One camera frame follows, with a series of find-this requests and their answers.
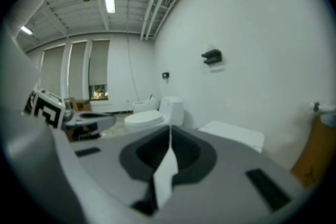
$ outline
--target hanging cable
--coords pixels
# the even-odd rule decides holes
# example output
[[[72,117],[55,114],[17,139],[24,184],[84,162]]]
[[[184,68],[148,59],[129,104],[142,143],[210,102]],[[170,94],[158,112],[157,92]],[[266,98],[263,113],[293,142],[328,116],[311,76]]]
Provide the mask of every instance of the hanging cable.
[[[128,61],[129,61],[129,63],[130,63],[131,76],[132,76],[132,81],[133,81],[134,90],[135,90],[135,93],[136,93],[136,98],[138,99],[138,101],[140,101],[140,99],[139,99],[139,94],[138,94],[138,90],[137,90],[137,85],[135,84],[135,79],[134,79],[134,74],[133,74],[133,68],[132,68],[132,61],[131,61],[131,53],[130,53],[130,39],[129,39],[129,30],[128,30],[129,4],[130,4],[130,0],[127,0],[126,32],[127,32]]]

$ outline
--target toilet seat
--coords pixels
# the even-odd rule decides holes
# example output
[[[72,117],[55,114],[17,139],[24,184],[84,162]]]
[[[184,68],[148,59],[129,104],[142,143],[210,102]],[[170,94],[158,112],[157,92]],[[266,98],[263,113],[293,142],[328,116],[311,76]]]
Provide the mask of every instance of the toilet seat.
[[[163,115],[157,110],[140,112],[125,119],[128,126],[147,126],[154,125],[164,121]]]

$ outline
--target window blind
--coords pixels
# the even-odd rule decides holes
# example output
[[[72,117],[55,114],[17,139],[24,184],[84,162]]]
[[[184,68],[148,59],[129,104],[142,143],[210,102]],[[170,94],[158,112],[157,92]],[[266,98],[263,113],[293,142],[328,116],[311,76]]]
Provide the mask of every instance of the window blind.
[[[89,85],[107,84],[109,43],[109,40],[96,40],[92,42],[89,65]]]
[[[61,64],[64,45],[44,51],[41,74],[41,87],[61,96]]]
[[[69,64],[69,96],[83,99],[83,65],[86,41],[73,43]]]

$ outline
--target white ceiling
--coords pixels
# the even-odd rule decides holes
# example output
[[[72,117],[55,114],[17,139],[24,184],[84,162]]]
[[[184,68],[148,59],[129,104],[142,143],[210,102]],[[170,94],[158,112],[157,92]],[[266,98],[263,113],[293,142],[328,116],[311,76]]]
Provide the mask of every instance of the white ceiling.
[[[115,0],[116,13],[108,14],[104,0],[45,0],[40,9],[27,23],[32,36],[20,32],[17,37],[24,51],[29,51],[48,42],[87,33],[140,34],[141,39],[153,38],[167,10],[175,0],[163,0],[157,15],[150,20],[158,0]]]

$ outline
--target white wall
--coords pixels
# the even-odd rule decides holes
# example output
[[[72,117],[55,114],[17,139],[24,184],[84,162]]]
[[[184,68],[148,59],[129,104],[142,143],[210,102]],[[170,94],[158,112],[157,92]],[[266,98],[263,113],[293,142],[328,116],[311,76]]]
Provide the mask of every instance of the white wall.
[[[154,45],[151,41],[141,41],[138,35],[130,35],[130,56],[134,74],[135,86],[138,91],[139,100],[146,99],[150,93],[158,94],[158,86],[155,78],[154,67]],[[138,100],[134,88],[130,62],[128,57],[126,34],[92,34],[63,39],[43,45],[35,50],[29,51],[27,56],[33,61],[35,67],[40,69],[43,51],[66,44],[64,57],[62,59],[61,71],[61,95],[69,97],[67,87],[67,70],[69,65],[69,52],[73,42],[88,40],[83,70],[83,96],[89,97],[88,93],[88,63],[91,40],[110,39],[108,57],[108,92],[109,100],[91,101],[92,110],[97,112],[115,112],[132,109],[132,102]]]
[[[290,169],[309,136],[308,104],[336,102],[335,25],[323,1],[180,0],[155,40],[161,95],[183,99],[186,126],[219,120],[264,133],[264,153]],[[207,44],[224,56],[213,72]]]

